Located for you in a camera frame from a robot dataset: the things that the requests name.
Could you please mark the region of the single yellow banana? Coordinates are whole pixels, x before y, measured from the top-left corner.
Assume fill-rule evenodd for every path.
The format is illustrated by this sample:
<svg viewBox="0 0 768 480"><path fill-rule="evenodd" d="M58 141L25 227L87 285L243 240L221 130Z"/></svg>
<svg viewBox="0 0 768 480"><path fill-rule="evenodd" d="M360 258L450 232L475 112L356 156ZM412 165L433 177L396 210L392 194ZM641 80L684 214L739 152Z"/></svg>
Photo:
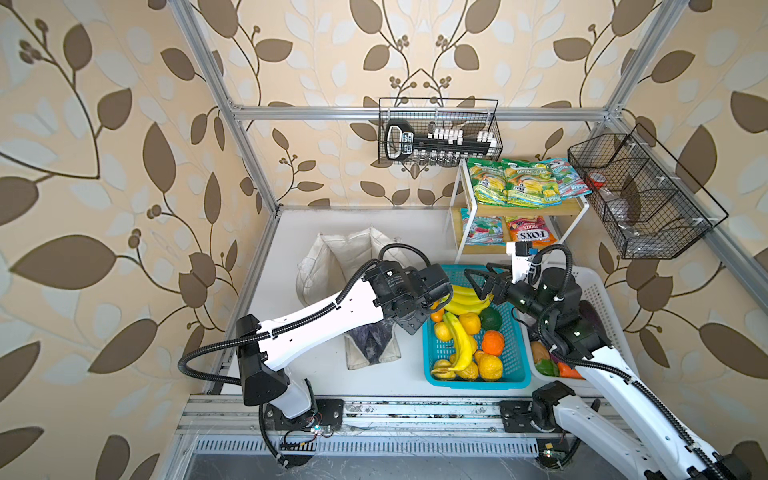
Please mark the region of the single yellow banana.
<svg viewBox="0 0 768 480"><path fill-rule="evenodd" d="M473 361L474 351L470 336L464 330L459 319L448 311L444 313L443 323L448 327L452 335L455 348L455 358L448 367L448 370L452 372L464 371Z"/></svg>

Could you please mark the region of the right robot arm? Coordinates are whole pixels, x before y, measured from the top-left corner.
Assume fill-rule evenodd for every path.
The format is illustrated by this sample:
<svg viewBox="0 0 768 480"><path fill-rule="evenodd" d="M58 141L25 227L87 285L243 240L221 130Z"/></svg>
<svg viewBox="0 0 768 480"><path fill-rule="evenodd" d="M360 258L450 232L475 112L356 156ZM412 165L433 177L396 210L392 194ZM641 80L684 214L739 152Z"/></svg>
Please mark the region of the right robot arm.
<svg viewBox="0 0 768 480"><path fill-rule="evenodd" d="M534 255L518 247L512 259L509 267L489 263L464 275L480 299L508 303L531 317L548 351L590 383L628 428L617 428L561 381L533 392L533 426L573 434L628 479L752 478L737 455L718 453L634 374L583 300L566 246L553 244Z"/></svg>

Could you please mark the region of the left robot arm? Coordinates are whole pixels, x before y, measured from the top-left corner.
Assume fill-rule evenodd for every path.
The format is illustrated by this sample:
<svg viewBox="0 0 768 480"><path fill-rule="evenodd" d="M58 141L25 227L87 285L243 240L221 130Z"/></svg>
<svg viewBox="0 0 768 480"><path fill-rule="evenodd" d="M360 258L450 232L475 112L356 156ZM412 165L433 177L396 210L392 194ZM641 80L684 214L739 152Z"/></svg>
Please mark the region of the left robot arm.
<svg viewBox="0 0 768 480"><path fill-rule="evenodd" d="M413 335L453 297L449 276L419 249L404 243L384 246L360 266L340 292L287 316L264 322L247 314L236 322L235 339L193 350L178 361L183 375L238 385L246 406L271 404L295 419L317 411L308 380L295 380L289 364L314 347L354 328L382 320ZM203 355L236 350L239 375L196 370L190 362Z"/></svg>

